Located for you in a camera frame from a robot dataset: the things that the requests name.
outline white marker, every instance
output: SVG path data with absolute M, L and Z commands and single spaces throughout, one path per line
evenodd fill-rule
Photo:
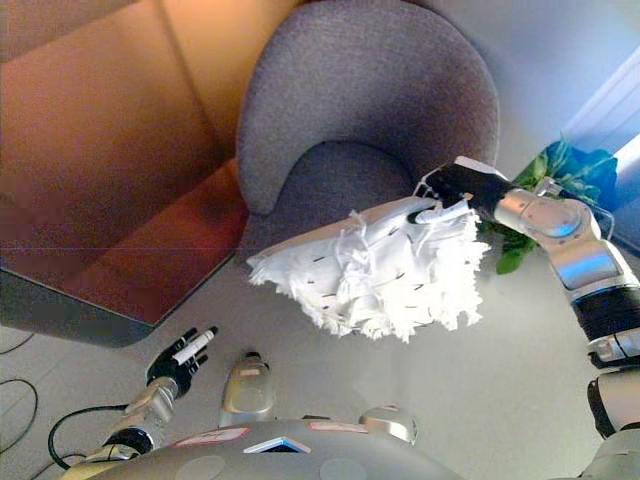
M 193 342 L 189 343 L 189 345 L 184 347 L 171 358 L 178 362 L 178 365 L 182 365 L 206 347 L 207 344 L 216 336 L 216 333 L 218 333 L 218 329 L 216 327 L 211 327 L 203 334 L 198 335 Z

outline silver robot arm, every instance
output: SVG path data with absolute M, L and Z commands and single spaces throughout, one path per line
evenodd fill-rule
M 208 359 L 202 353 L 217 332 L 212 327 L 197 335 L 192 328 L 160 353 L 147 369 L 147 387 L 127 405 L 102 447 L 68 470 L 64 478 L 90 478 L 162 447 L 175 401 L 191 388 L 193 376 Z
M 432 172 L 423 185 L 445 204 L 466 196 L 481 216 L 527 235 L 547 252 L 589 340 L 592 363 L 621 367 L 587 388 L 606 440 L 580 478 L 640 478 L 640 283 L 618 249 L 601 238 L 591 209 L 518 188 L 465 157 Z

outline gray floor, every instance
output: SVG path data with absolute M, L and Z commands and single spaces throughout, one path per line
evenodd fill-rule
M 228 369 L 256 349 L 272 366 L 280 417 L 309 413 L 355 422 L 369 407 L 395 403 L 419 419 L 417 448 L 470 479 L 576 476 L 600 443 L 585 395 L 596 375 L 585 338 L 541 254 L 512 275 L 491 271 L 488 266 L 478 280 L 484 298 L 478 325 L 455 332 L 429 326 L 408 346 L 321 332 L 271 287 L 249 286 L 231 263 L 132 347 L 107 350 L 36 336 L 0 357 L 0 378 L 34 382 L 41 402 L 30 433 L 0 457 L 0 477 L 30 478 L 49 461 L 47 433 L 58 418 L 130 400 L 160 349 L 190 326 L 212 324 L 220 334 L 178 404 L 168 441 L 216 425 Z M 0 333 L 2 347 L 25 335 Z M 32 397 L 19 388 L 1 397 L 6 445 L 28 418 Z M 70 420 L 59 432 L 59 450 L 89 451 L 114 420 L 113 413 Z M 38 478 L 60 476 L 52 467 Z

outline white cloth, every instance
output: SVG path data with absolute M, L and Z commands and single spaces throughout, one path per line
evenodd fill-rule
M 420 211 L 426 223 L 407 220 Z M 407 197 L 264 250 L 247 261 L 250 281 L 275 283 L 335 335 L 408 342 L 420 325 L 453 330 L 461 316 L 480 319 L 475 272 L 489 246 L 476 241 L 478 221 L 466 201 L 443 209 Z

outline cable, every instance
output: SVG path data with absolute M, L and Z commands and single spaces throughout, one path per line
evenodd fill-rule
M 87 456 L 84 453 L 68 453 L 66 455 L 62 456 L 62 459 L 66 459 L 66 458 L 71 458 L 71 457 L 82 457 L 82 458 L 87 458 Z M 38 472 L 29 478 L 29 480 L 36 480 L 40 475 L 42 475 L 44 472 L 46 472 L 47 470 L 49 470 L 51 467 L 53 467 L 56 464 L 56 462 L 49 462 L 47 465 L 45 465 L 44 467 L 42 467 L 40 470 L 38 470 Z
M 7 353 L 11 353 L 14 350 L 19 349 L 22 345 L 24 345 L 25 343 L 27 343 L 29 340 L 31 340 L 33 337 L 35 336 L 35 333 L 32 333 L 31 335 L 28 335 L 27 338 L 25 338 L 23 341 L 21 341 L 20 343 L 14 345 L 11 348 L 8 348 L 7 350 L 2 350 L 0 352 L 0 355 L 6 355 Z
M 70 465 L 68 465 L 56 452 L 55 449 L 55 445 L 53 444 L 53 440 L 54 440 L 54 436 L 56 434 L 56 431 L 58 430 L 58 428 L 60 428 L 60 426 L 62 425 L 62 423 L 71 418 L 71 417 L 75 417 L 76 415 L 81 415 L 83 413 L 89 413 L 89 412 L 100 412 L 100 411 L 104 411 L 104 410 L 115 410 L 115 411 L 122 411 L 124 409 L 127 408 L 126 403 L 121 404 L 121 405 L 102 405 L 99 407 L 89 407 L 89 408 L 83 408 L 81 410 L 76 410 L 75 412 L 71 412 L 67 415 L 65 415 L 64 417 L 62 417 L 60 420 L 58 420 L 58 422 L 53 426 L 53 428 L 51 429 L 51 431 L 49 432 L 49 441 L 48 441 L 48 448 L 49 448 L 49 455 L 51 455 L 51 458 L 53 459 L 53 461 L 55 463 L 57 463 L 61 468 L 64 468 L 65 470 L 69 470 L 71 468 Z
M 2 450 L 0 450 L 0 455 L 5 453 L 10 448 L 13 448 L 20 440 L 22 440 L 27 435 L 27 433 L 29 433 L 29 430 L 31 430 L 33 423 L 36 421 L 36 414 L 38 413 L 38 403 L 40 401 L 40 399 L 38 398 L 38 391 L 36 390 L 36 387 L 34 387 L 31 382 L 28 382 L 27 380 L 24 380 L 22 378 L 12 378 L 11 380 L 4 380 L 0 382 L 0 387 L 2 385 L 6 385 L 7 383 L 12 383 L 12 382 L 24 383 L 26 386 L 28 386 L 31 389 L 31 391 L 33 392 L 33 413 L 31 414 L 31 418 L 29 419 L 29 423 L 27 424 L 26 428 L 22 431 L 20 435 L 18 435 L 18 437 L 13 442 L 9 444 L 8 447 L 5 447 Z

